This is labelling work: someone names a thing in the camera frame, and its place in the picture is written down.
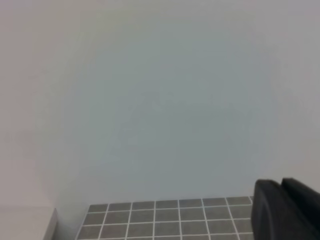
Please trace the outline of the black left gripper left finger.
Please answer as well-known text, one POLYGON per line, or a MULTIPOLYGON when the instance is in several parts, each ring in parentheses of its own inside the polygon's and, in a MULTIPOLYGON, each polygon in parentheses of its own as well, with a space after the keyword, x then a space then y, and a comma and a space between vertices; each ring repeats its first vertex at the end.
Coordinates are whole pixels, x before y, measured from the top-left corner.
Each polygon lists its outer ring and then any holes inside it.
POLYGON ((318 240, 320 210, 300 208, 281 183, 255 182, 251 226, 255 240, 318 240))

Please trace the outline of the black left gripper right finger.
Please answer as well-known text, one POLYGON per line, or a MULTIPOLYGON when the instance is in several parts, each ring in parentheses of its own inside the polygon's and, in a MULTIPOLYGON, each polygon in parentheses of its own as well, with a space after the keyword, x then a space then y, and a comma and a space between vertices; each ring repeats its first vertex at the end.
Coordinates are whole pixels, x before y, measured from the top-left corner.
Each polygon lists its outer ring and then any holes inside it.
POLYGON ((283 178, 281 186, 300 208, 320 209, 320 193, 304 183, 294 178, 283 178))

